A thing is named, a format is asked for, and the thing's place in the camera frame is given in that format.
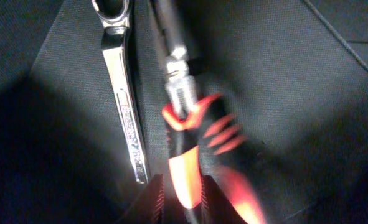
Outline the silver ratchet wrench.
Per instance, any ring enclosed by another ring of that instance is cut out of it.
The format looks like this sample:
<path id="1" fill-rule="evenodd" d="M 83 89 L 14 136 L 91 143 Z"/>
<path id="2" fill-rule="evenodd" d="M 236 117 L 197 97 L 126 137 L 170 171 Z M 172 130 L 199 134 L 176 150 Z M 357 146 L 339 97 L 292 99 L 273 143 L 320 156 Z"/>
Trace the silver ratchet wrench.
<path id="1" fill-rule="evenodd" d="M 101 51 L 110 76 L 131 166 L 137 183 L 145 184 L 148 182 L 148 172 L 127 53 L 132 5 L 130 0 L 92 0 L 92 6 L 103 26 Z"/>

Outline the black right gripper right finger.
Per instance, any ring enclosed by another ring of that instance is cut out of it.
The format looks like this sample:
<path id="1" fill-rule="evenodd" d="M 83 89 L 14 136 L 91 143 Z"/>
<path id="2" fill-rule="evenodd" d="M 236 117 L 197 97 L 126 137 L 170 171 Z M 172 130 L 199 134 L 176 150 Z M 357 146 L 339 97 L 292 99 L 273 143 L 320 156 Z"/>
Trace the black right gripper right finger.
<path id="1" fill-rule="evenodd" d="M 209 175 L 202 177 L 201 223 L 246 224 Z"/>

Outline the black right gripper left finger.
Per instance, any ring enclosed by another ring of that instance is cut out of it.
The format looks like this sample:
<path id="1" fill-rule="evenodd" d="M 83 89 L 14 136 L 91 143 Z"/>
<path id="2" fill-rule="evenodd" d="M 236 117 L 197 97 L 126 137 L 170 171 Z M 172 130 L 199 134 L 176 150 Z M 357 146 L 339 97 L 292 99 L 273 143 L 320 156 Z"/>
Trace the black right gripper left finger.
<path id="1" fill-rule="evenodd" d="M 162 224 L 164 218 L 164 178 L 154 175 L 116 224 Z"/>

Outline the orange black long-nose pliers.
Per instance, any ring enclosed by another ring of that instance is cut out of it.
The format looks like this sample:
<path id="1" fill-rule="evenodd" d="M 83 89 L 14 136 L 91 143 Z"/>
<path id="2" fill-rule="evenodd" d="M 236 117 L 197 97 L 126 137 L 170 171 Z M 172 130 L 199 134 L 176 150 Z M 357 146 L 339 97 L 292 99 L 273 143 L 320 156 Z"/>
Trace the orange black long-nose pliers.
<path id="1" fill-rule="evenodd" d="M 201 223 L 202 177 L 211 176 L 246 223 L 270 223 L 248 166 L 257 158 L 221 94 L 202 96 L 202 71 L 175 1 L 150 1 L 162 48 L 161 68 L 169 103 L 163 108 L 168 167 L 176 197 L 191 223 Z"/>

